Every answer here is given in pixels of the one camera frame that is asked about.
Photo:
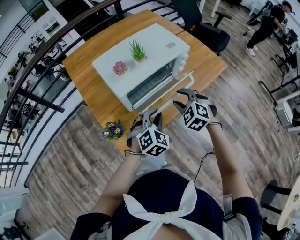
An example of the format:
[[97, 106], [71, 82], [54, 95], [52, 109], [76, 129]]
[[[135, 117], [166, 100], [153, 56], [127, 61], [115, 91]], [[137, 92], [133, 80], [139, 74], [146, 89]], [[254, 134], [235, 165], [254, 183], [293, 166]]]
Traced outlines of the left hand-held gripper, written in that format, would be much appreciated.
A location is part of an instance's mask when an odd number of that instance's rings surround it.
[[149, 126], [137, 135], [141, 153], [148, 156], [160, 156], [170, 148], [169, 136], [162, 133], [163, 116], [158, 109], [144, 112], [143, 125]]

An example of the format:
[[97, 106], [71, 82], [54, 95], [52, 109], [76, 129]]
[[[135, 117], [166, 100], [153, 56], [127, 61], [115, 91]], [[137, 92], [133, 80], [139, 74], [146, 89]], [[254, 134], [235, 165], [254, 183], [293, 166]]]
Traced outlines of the white toaster oven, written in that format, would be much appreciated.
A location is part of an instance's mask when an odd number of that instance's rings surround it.
[[[147, 59], [136, 62], [131, 56], [129, 42], [137, 41], [144, 48]], [[143, 95], [132, 94], [148, 85], [154, 87], [168, 77], [183, 74], [190, 47], [179, 37], [159, 24], [153, 24], [121, 41], [92, 62], [94, 69], [119, 101], [131, 112], [132, 106]], [[122, 76], [113, 72], [117, 61], [129, 70]]]

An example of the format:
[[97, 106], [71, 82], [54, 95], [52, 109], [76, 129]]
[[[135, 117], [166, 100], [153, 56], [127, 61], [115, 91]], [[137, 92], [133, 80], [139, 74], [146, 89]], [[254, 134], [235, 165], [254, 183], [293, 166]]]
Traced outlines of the pale round table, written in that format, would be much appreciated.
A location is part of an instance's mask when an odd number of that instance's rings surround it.
[[288, 196], [287, 202], [280, 214], [280, 218], [277, 223], [277, 230], [286, 228], [292, 223], [296, 214], [300, 210], [300, 175], [298, 176], [294, 186], [292, 187]]

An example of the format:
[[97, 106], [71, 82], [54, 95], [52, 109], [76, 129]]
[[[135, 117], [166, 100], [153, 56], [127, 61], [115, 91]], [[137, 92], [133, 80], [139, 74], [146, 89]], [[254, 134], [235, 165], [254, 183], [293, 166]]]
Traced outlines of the white oven door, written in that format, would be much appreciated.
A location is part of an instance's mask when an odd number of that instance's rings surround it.
[[149, 109], [157, 109], [154, 115], [162, 112], [174, 100], [179, 97], [178, 90], [190, 88], [195, 83], [192, 72], [178, 74], [175, 77], [168, 77], [150, 88], [145, 85], [132, 94], [136, 97], [138, 93], [143, 95], [133, 104], [132, 109], [139, 114], [145, 113]]

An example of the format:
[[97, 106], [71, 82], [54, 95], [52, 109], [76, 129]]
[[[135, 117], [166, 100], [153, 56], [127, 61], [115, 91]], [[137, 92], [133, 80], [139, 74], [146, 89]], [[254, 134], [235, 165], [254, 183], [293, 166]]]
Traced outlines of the pink succulent in white pot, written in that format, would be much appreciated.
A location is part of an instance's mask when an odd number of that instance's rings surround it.
[[123, 61], [117, 61], [113, 66], [113, 72], [118, 76], [124, 75], [128, 70], [128, 66]]

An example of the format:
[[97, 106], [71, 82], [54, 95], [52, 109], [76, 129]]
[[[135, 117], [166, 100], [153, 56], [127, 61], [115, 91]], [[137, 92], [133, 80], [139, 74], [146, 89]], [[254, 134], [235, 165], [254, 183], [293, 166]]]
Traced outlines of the person's navy top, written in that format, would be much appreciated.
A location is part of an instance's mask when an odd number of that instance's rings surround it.
[[[134, 197], [148, 212], [163, 214], [176, 211], [188, 180], [177, 173], [161, 169], [150, 172], [131, 185], [128, 194]], [[197, 201], [192, 213], [183, 219], [197, 223], [223, 238], [224, 212], [219, 204], [205, 191], [196, 190]], [[242, 214], [249, 222], [252, 240], [259, 240], [262, 219], [255, 199], [242, 197], [233, 200], [233, 214]], [[112, 228], [112, 240], [123, 240], [129, 234], [145, 226], [147, 221], [129, 214], [122, 202], [112, 217], [103, 213], [89, 213], [77, 218], [70, 240], [88, 240], [95, 232], [104, 233]]]

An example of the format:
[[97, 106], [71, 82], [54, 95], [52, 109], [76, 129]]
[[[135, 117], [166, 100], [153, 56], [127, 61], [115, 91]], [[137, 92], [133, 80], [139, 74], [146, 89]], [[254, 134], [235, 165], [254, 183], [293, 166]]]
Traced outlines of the black railing with brown handrail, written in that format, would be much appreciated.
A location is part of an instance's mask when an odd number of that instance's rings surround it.
[[[73, 88], [58, 105], [54, 104], [54, 101], [71, 83], [71, 78], [68, 77], [63, 85], [59, 85], [50, 100], [45, 98], [52, 87], [59, 83], [61, 76], [67, 73], [66, 69], [63, 68], [55, 76], [54, 67], [61, 64], [67, 53], [81, 40], [91, 38], [113, 23], [122, 20], [125, 13], [150, 2], [159, 4], [158, 7], [152, 9], [153, 12], [163, 8], [170, 9], [169, 12], [163, 14], [164, 17], [177, 12], [172, 3], [164, 4], [161, 0], [144, 0], [126, 9], [122, 9], [121, 0], [105, 0], [80, 13], [71, 22], [58, 30], [32, 58], [26, 66], [20, 82], [13, 86], [0, 115], [0, 133], [2, 131], [8, 132], [6, 139], [0, 140], [0, 146], [4, 147], [0, 151], [0, 187], [17, 185], [23, 167], [28, 164], [26, 160], [34, 144], [55, 113], [65, 111], [62, 107], [63, 104], [76, 90], [76, 88]], [[97, 18], [96, 23], [88, 25], [78, 39], [61, 49], [53, 61], [46, 65], [45, 70], [37, 74], [37, 81], [32, 87], [27, 89], [22, 87], [32, 70], [38, 66], [40, 61], [46, 58], [46, 54], [57, 46], [63, 37], [69, 34], [77, 25], [84, 23], [97, 14], [100, 16]]]

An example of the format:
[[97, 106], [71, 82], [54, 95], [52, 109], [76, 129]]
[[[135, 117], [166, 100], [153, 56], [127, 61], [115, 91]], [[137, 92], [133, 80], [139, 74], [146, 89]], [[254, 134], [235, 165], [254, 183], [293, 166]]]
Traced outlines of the person's left forearm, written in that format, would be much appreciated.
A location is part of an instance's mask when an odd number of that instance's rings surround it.
[[103, 213], [112, 217], [123, 201], [123, 195], [128, 193], [134, 178], [140, 155], [127, 154], [118, 169], [112, 175], [95, 206], [90, 213]]

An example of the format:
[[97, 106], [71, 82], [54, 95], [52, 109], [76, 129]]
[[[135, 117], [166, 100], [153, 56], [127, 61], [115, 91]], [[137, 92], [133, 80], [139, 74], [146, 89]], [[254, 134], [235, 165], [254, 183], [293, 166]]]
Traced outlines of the person's left hand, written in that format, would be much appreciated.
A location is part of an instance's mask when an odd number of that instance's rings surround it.
[[[132, 124], [132, 127], [131, 127], [131, 132], [135, 131], [135, 130], [141, 130], [143, 132], [143, 116], [142, 115], [138, 116], [133, 121], [133, 124]], [[141, 152], [140, 146], [139, 146], [139, 143], [138, 143], [138, 140], [137, 140], [136, 136], [131, 138], [131, 148], [130, 148], [130, 150], [132, 152], [136, 152], [136, 153]]]

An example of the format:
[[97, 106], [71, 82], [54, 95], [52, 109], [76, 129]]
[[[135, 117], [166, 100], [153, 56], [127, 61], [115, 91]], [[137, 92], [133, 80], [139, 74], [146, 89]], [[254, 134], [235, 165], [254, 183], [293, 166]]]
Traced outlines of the wooden table with white legs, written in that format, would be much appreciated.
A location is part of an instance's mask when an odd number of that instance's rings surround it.
[[93, 68], [93, 60], [122, 40], [155, 23], [190, 45], [189, 58], [184, 69], [192, 72], [195, 79], [193, 89], [202, 92], [226, 69], [226, 63], [213, 51], [166, 18], [150, 10], [131, 15], [92, 37], [63, 61], [73, 83], [100, 125], [121, 120], [126, 132], [129, 132], [138, 114], [129, 112], [117, 99]]

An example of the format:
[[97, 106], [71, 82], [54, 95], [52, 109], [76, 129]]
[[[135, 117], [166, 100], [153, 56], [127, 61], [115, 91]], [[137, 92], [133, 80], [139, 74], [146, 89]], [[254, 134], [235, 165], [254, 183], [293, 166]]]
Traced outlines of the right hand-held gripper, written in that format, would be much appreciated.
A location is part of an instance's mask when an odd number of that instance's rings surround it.
[[187, 96], [187, 102], [183, 104], [179, 101], [173, 101], [177, 110], [183, 114], [182, 119], [186, 129], [193, 131], [201, 131], [210, 122], [209, 108], [215, 117], [218, 110], [214, 102], [208, 100], [206, 96], [196, 94], [190, 88], [181, 88], [177, 93]]

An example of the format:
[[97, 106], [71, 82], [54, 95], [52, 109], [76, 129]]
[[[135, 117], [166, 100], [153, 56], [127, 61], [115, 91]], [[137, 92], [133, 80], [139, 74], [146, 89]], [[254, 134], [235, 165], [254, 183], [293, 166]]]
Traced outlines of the person's grey trousers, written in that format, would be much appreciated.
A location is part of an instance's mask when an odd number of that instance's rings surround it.
[[139, 164], [135, 168], [132, 183], [137, 181], [142, 176], [157, 170], [170, 170], [184, 177], [185, 179], [190, 180], [190, 178], [185, 173], [181, 172], [178, 168], [176, 168], [172, 164], [168, 164], [166, 162], [166, 154], [162, 153], [160, 156], [157, 157], [150, 156], [150, 155], [142, 155]]

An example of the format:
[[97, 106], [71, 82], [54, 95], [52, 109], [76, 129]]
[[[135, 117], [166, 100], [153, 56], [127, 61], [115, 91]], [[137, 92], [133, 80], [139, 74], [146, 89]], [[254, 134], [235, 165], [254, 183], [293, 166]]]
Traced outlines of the black office chair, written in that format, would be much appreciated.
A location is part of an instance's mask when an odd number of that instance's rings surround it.
[[218, 25], [224, 17], [230, 20], [232, 17], [216, 11], [218, 18], [212, 25], [202, 21], [202, 13], [197, 6], [196, 0], [171, 0], [171, 2], [184, 20], [184, 30], [219, 56], [227, 47], [230, 35], [219, 29]]

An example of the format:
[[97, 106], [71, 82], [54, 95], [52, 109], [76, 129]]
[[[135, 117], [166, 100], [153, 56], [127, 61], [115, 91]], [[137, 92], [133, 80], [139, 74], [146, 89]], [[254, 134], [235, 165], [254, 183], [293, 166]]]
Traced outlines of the green succulent in white pot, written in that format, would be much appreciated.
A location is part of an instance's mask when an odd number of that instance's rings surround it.
[[131, 56], [136, 62], [142, 63], [148, 58], [141, 43], [137, 41], [133, 41], [133, 42], [129, 42], [129, 45], [130, 45]]

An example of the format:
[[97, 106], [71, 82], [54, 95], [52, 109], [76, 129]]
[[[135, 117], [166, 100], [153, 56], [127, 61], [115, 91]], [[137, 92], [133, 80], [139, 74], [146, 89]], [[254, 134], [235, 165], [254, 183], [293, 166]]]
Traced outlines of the person's right forearm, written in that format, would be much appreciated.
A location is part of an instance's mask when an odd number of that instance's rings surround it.
[[239, 159], [222, 130], [221, 124], [212, 122], [207, 125], [207, 130], [215, 150], [224, 195], [232, 195], [233, 199], [253, 198], [254, 196], [248, 186], [243, 170], [239, 165]]

